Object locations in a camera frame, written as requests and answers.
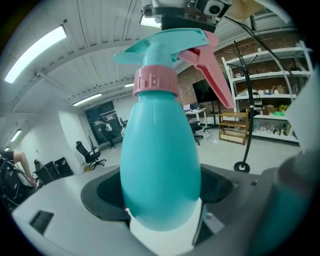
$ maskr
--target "television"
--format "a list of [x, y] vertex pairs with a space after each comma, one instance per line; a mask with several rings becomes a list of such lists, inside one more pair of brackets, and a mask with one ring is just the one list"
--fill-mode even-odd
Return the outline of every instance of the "television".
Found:
[[212, 102], [212, 101], [217, 101], [219, 98], [215, 94], [215, 92], [211, 89], [211, 86], [207, 82], [206, 79], [203, 79], [199, 82], [195, 82], [193, 84], [193, 89], [195, 92], [196, 100], [198, 103], [203, 103], [203, 102]]

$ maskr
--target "brick wall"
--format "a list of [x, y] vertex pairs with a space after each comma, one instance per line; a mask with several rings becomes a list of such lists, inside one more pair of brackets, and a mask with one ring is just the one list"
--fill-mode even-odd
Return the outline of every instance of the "brick wall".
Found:
[[[298, 43], [300, 40], [302, 40], [302, 37], [297, 34], [296, 32], [277, 32], [277, 33], [269, 33], [259, 36], [259, 38], [270, 48], [270, 49], [278, 49], [278, 48], [286, 48], [286, 47], [295, 47], [296, 43]], [[242, 40], [240, 42], [237, 42], [237, 45], [239, 46], [240, 51], [242, 51], [243, 55], [248, 55], [252, 53], [256, 53], [258, 51], [258, 48], [261, 48], [262, 51], [264, 49], [261, 47], [259, 43], [257, 43], [252, 38], [248, 38], [245, 40]], [[224, 57], [227, 61], [234, 59], [235, 55], [231, 53], [226, 52], [235, 52], [236, 49], [233, 44], [226, 46], [225, 48], [222, 48], [214, 53], [221, 69], [223, 72], [225, 72], [225, 67], [222, 62], [222, 57]], [[283, 68], [294, 68], [293, 67], [293, 60], [285, 60], [283, 62]], [[250, 74], [259, 74], [259, 73], [265, 73], [265, 72], [272, 72], [272, 71], [280, 71], [279, 67], [274, 61], [264, 61], [264, 62], [258, 62], [253, 63], [249, 67], [249, 73]], [[236, 68], [233, 70], [234, 73], [239, 73], [240, 71]], [[178, 89], [179, 89], [179, 102], [181, 105], [191, 104], [191, 103], [197, 103], [197, 97], [193, 88], [193, 84], [201, 81], [204, 79], [204, 76], [202, 73], [193, 68], [190, 67], [183, 72], [181, 72], [178, 76]], [[252, 88], [259, 90], [260, 88], [268, 89], [272, 88], [273, 85], [278, 84], [285, 84], [283, 78], [273, 78], [273, 79], [263, 79], [263, 80], [254, 80], [252, 81]], [[238, 91], [241, 91], [240, 89], [243, 88], [243, 90], [246, 88], [246, 84], [239, 83], [237, 84]], [[218, 102], [215, 101], [214, 103], [215, 111], [218, 110]], [[212, 109], [211, 102], [204, 102], [201, 103], [201, 106], [203, 108], [206, 108], [207, 113]], [[231, 111], [233, 112], [233, 109], [224, 109], [224, 111]]]

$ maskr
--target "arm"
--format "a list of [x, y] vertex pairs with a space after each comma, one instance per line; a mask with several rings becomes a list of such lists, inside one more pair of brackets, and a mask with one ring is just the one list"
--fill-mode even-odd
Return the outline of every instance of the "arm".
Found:
[[30, 172], [30, 168], [29, 168], [29, 164], [28, 164], [28, 160], [26, 158], [25, 153], [13, 152], [13, 161], [15, 164], [20, 162], [22, 165], [22, 168], [24, 170], [25, 175], [27, 175], [28, 177], [32, 177], [31, 172]]

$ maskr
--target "spray bottle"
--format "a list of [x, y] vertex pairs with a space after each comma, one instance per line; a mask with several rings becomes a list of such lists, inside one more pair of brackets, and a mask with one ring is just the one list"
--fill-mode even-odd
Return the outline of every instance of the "spray bottle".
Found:
[[173, 63], [202, 71], [226, 108], [233, 108], [227, 82], [213, 55], [218, 38], [197, 28], [160, 31], [116, 54], [120, 64], [140, 64], [133, 106], [122, 144], [120, 177], [126, 206], [144, 227], [169, 231], [194, 212], [201, 190], [196, 143], [179, 102]]

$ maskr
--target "pink trigger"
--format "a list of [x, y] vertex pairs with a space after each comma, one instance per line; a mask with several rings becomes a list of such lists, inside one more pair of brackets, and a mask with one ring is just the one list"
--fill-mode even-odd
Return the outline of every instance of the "pink trigger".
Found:
[[214, 50], [219, 43], [219, 39], [211, 32], [204, 32], [210, 44], [181, 51], [178, 58], [200, 70], [222, 104], [227, 109], [232, 109], [234, 101], [231, 91], [214, 55]]

